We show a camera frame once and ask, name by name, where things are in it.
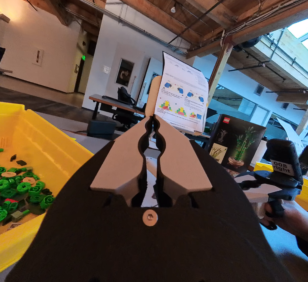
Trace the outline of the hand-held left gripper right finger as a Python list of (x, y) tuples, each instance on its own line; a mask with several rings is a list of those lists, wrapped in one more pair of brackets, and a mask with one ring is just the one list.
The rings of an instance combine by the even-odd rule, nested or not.
[(156, 133), (157, 175), (154, 191), (159, 207), (172, 207), (182, 195), (210, 191), (212, 184), (189, 139), (158, 115)]

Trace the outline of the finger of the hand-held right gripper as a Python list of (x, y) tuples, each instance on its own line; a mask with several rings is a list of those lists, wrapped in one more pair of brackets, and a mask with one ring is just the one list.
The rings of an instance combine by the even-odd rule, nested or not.
[(259, 188), (261, 184), (256, 180), (254, 176), (244, 175), (234, 178), (235, 182), (239, 184), (242, 190), (249, 190)]
[(269, 194), (275, 192), (275, 186), (262, 184), (256, 188), (244, 188), (243, 192), (250, 203), (266, 203), (269, 200)]

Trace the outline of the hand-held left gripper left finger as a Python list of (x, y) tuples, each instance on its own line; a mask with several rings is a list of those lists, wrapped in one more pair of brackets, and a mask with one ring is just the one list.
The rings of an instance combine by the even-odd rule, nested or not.
[(153, 117), (146, 117), (113, 142), (91, 190), (121, 195), (128, 206), (141, 207), (148, 185), (144, 152), (152, 124)]

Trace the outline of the yellow parts bin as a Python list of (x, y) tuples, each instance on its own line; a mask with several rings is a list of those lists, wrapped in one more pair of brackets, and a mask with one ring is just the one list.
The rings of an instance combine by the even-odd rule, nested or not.
[[(92, 156), (89, 150), (74, 141), (25, 106), (0, 103), (1, 167), (17, 167), (11, 156), (33, 167), (34, 174), (57, 196), (71, 176)], [(35, 237), (44, 217), (29, 214), (20, 226), (7, 230), (11, 222), (1, 226), (1, 272), (15, 264)]]
[[(271, 164), (256, 162), (256, 164), (251, 163), (251, 167), (254, 167), (254, 171), (270, 171), (273, 172), (273, 167)], [(303, 188), (300, 195), (295, 198), (295, 201), (303, 207), (306, 211), (308, 211), (308, 176), (303, 176)]]

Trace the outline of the green brick pieces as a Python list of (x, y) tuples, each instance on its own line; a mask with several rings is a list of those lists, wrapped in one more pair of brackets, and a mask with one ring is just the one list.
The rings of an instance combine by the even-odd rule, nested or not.
[(36, 184), (25, 182), (10, 184), (0, 176), (0, 224), (1, 227), (16, 227), (47, 212), (55, 201), (53, 192), (30, 163), (29, 159), (18, 155), (15, 150), (1, 147), (2, 172), (33, 172)]

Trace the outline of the background desk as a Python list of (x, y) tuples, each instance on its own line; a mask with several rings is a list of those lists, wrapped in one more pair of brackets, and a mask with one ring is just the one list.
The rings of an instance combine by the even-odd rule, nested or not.
[(89, 96), (89, 99), (96, 103), (95, 109), (92, 115), (92, 120), (95, 120), (97, 118), (97, 114), (99, 110), (102, 110), (104, 112), (107, 112), (113, 115), (116, 113), (117, 108), (118, 110), (123, 109), (123, 110), (133, 111), (135, 112), (135, 115), (140, 114), (141, 117), (143, 118), (145, 117), (145, 113), (135, 110), (133, 106), (131, 105), (127, 105), (124, 103), (117, 103), (115, 101), (108, 100), (108, 99), (103, 99), (102, 96), (98, 94)]

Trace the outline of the adjoining grey desk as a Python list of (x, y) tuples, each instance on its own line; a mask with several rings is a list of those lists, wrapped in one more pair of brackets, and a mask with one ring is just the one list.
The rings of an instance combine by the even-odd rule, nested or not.
[(79, 122), (72, 119), (66, 119), (54, 115), (44, 114), (38, 111), (35, 111), (35, 113), (60, 130), (65, 130), (80, 135), (87, 135), (88, 122)]

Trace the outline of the person's right hand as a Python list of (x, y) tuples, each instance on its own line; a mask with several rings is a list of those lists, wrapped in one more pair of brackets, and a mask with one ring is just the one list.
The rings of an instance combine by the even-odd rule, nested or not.
[(290, 234), (308, 241), (308, 213), (295, 201), (280, 200), (284, 208), (284, 214), (280, 218), (270, 218), (264, 216), (260, 222), (268, 226), (270, 222), (276, 224), (281, 229)]

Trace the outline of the black power box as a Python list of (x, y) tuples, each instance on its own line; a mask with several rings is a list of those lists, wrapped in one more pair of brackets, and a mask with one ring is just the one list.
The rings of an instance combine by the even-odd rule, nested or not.
[(93, 138), (101, 138), (113, 140), (113, 135), (116, 128), (115, 121), (98, 121), (91, 120), (87, 126), (87, 136)]

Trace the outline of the black bamboo set box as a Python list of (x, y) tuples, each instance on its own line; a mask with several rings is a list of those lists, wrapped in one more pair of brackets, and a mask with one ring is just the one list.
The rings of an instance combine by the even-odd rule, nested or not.
[(233, 177), (246, 172), (266, 127), (221, 114), (210, 136), (208, 153)]

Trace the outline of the black keyboard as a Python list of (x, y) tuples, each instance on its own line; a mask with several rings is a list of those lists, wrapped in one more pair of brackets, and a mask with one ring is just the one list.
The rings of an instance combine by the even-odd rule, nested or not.
[(135, 106), (136, 105), (136, 101), (134, 99), (132, 99), (131, 97), (124, 97), (124, 100), (122, 99), (115, 99), (115, 98), (112, 98), (112, 97), (109, 97), (109, 96), (102, 96), (103, 99), (108, 99), (108, 100), (112, 100), (112, 101), (115, 101), (117, 103), (124, 103), (124, 104), (127, 104), (127, 105), (132, 105), (132, 106)]

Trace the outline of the black office chair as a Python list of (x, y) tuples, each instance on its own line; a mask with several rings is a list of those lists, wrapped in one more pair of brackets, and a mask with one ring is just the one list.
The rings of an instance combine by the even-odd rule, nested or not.
[[(131, 97), (131, 95), (127, 92), (125, 87), (118, 88), (118, 100), (126, 103), (128, 105), (133, 106), (135, 109), (137, 106), (136, 101)], [(143, 119), (140, 114), (136, 114), (133, 111), (116, 109), (116, 113), (113, 114), (112, 119), (121, 123), (122, 127), (118, 128), (118, 131), (125, 132), (131, 128), (131, 125), (137, 124), (139, 121)]]

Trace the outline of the printed instruction sheet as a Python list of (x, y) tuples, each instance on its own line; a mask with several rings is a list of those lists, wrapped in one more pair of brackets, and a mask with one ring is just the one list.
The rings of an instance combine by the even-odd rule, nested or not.
[(203, 73), (163, 51), (163, 71), (154, 114), (180, 131), (204, 132), (208, 81)]

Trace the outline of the instruction sheet on stand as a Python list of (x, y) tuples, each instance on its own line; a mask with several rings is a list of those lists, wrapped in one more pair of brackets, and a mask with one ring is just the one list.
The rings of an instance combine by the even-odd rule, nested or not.
[[(156, 76), (152, 82), (152, 88), (150, 89), (149, 92), (149, 97), (148, 97), (148, 102), (147, 102), (147, 106), (145, 108), (145, 114), (146, 115), (153, 115), (155, 112), (155, 105), (156, 105), (156, 101), (157, 101), (157, 97), (158, 97), (158, 93), (159, 93), (159, 88), (160, 88), (160, 83), (161, 83), (161, 79), (162, 76)], [(184, 133), (188, 133), (190, 135), (193, 136), (200, 136), (201, 132), (197, 131), (197, 130), (191, 130), (190, 128), (176, 128), (174, 126), (175, 129), (178, 129), (178, 131), (180, 131), (182, 134)], [(155, 163), (155, 159), (154, 158), (150, 158), (147, 159), (147, 173), (148, 175), (151, 174), (151, 177), (155, 177), (157, 176), (157, 162)]]

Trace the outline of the framed phone sign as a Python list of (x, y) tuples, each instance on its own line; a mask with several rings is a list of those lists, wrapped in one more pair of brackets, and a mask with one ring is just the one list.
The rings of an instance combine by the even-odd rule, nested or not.
[(134, 63), (121, 58), (115, 83), (124, 87), (128, 87), (132, 76)]

